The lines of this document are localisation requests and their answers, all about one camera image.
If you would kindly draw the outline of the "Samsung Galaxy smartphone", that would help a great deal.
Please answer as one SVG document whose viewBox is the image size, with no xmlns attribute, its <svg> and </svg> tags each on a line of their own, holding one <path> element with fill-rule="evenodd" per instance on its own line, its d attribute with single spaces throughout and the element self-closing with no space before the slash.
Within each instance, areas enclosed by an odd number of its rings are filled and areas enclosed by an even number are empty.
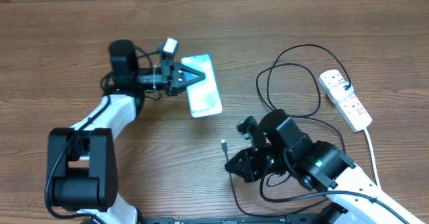
<svg viewBox="0 0 429 224">
<path fill-rule="evenodd" d="M 181 59 L 185 66 L 205 73 L 205 79 L 186 87 L 190 114 L 194 118 L 220 114 L 223 111 L 212 59 L 209 54 Z"/>
</svg>

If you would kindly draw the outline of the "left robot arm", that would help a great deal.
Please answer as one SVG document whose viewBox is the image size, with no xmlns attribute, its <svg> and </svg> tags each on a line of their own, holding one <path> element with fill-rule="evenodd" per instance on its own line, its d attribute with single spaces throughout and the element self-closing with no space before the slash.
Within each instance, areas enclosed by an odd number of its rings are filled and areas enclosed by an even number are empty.
<svg viewBox="0 0 429 224">
<path fill-rule="evenodd" d="M 140 47 L 115 40 L 108 51 L 112 70 L 100 81 L 100 105 L 71 127 L 48 136 L 44 202 L 57 219 L 85 217 L 88 223 L 143 223 L 138 208 L 118 193 L 114 141 L 135 121 L 147 94 L 173 97 L 206 79 L 206 73 L 174 60 L 178 41 L 168 38 L 156 50 L 159 65 L 139 67 Z"/>
</svg>

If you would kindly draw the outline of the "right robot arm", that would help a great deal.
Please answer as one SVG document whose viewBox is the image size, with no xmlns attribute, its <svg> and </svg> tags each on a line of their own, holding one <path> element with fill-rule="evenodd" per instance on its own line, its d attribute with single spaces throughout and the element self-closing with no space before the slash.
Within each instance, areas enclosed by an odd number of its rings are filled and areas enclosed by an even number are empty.
<svg viewBox="0 0 429 224">
<path fill-rule="evenodd" d="M 228 160 L 225 170 L 245 182 L 263 182 L 268 174 L 289 173 L 309 194 L 276 202 L 328 198 L 331 203 L 315 216 L 315 223 L 420 222 L 342 150 L 329 142 L 313 142 L 284 110 L 272 111 L 260 122 L 248 117 L 237 129 L 251 141 L 251 147 Z"/>
</svg>

